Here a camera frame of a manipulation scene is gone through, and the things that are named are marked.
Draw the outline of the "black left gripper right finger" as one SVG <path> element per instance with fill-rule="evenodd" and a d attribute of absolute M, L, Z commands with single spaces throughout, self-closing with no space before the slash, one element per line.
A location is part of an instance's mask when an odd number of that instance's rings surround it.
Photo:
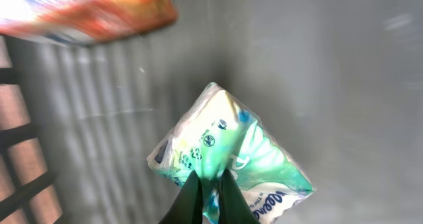
<path fill-rule="evenodd" d="M 259 224 L 229 169 L 220 178 L 218 193 L 219 224 Z"/>

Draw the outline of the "orange tissue pack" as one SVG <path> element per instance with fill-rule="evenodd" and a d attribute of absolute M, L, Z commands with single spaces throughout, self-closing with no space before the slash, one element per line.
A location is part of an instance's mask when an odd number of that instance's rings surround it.
<path fill-rule="evenodd" d="M 172 0 L 1 0 L 1 33 L 86 45 L 149 32 L 177 16 Z"/>

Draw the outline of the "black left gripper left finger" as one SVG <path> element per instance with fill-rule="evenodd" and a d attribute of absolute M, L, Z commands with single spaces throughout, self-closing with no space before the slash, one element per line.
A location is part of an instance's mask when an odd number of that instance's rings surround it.
<path fill-rule="evenodd" d="M 198 175 L 192 171 L 159 224 L 202 224 L 203 195 Z"/>

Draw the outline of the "green tissue pack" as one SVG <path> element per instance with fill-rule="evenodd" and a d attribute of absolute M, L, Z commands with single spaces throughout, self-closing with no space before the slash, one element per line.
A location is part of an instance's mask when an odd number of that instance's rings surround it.
<path fill-rule="evenodd" d="M 314 187 L 260 118 L 210 83 L 147 158 L 149 167 L 183 186 L 195 172 L 204 187 L 203 215 L 217 223 L 217 181 L 228 170 L 260 223 L 274 223 Z"/>

